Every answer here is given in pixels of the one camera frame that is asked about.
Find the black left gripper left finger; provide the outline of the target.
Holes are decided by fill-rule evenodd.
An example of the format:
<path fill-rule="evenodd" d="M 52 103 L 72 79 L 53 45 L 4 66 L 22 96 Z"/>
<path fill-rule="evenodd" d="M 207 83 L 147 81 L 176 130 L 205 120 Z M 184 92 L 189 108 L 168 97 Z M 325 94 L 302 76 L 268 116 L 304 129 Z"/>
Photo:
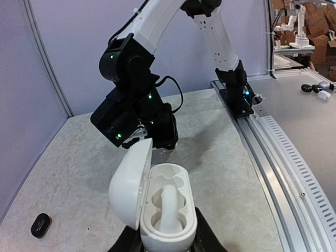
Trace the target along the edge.
<path fill-rule="evenodd" d="M 108 252 L 141 252 L 144 246 L 139 230 L 126 226 Z"/>

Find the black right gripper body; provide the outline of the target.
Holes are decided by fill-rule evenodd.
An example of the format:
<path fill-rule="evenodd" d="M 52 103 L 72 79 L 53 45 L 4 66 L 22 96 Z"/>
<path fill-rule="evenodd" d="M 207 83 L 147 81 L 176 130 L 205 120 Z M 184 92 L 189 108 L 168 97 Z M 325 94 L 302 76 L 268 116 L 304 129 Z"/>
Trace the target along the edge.
<path fill-rule="evenodd" d="M 153 140 L 153 147 L 157 149 L 173 150 L 179 140 L 176 118 L 169 103 L 163 105 L 162 116 L 150 122 L 149 137 Z"/>

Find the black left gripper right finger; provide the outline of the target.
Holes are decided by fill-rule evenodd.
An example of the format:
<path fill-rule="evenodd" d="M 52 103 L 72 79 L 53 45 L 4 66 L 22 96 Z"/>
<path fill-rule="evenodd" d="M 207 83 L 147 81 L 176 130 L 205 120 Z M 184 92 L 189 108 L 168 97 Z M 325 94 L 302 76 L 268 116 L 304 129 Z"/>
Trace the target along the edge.
<path fill-rule="evenodd" d="M 198 207 L 195 208 L 197 217 L 197 229 L 193 242 L 193 251 L 195 252 L 228 252 L 220 243 L 210 225 L 206 221 Z"/>

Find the white oval earbud charging case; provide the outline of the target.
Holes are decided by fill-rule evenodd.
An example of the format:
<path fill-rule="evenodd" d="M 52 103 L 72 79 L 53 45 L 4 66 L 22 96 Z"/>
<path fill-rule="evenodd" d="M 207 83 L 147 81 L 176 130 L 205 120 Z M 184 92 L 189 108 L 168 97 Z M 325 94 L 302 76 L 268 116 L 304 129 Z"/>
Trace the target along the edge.
<path fill-rule="evenodd" d="M 139 231 L 146 251 L 189 251 L 197 217 L 188 171 L 153 166 L 152 139 L 130 147 L 109 185 L 111 207 L 126 226 Z"/>

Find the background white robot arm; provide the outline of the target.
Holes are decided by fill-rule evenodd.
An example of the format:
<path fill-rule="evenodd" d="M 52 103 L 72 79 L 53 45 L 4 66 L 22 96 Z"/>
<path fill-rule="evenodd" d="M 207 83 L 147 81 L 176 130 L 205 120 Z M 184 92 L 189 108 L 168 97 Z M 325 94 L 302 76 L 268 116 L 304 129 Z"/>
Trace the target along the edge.
<path fill-rule="evenodd" d="M 313 53 L 315 46 L 311 45 L 307 34 L 305 32 L 305 13 L 306 7 L 304 3 L 309 1 L 281 1 L 281 4 L 273 4 L 274 9 L 277 11 L 277 17 L 272 25 L 271 32 L 276 36 L 282 32 L 293 32 L 295 36 L 294 42 L 289 42 L 287 46 L 289 49 L 296 51 L 308 51 Z M 286 23 L 277 25 L 282 12 L 289 12 L 289 19 Z"/>

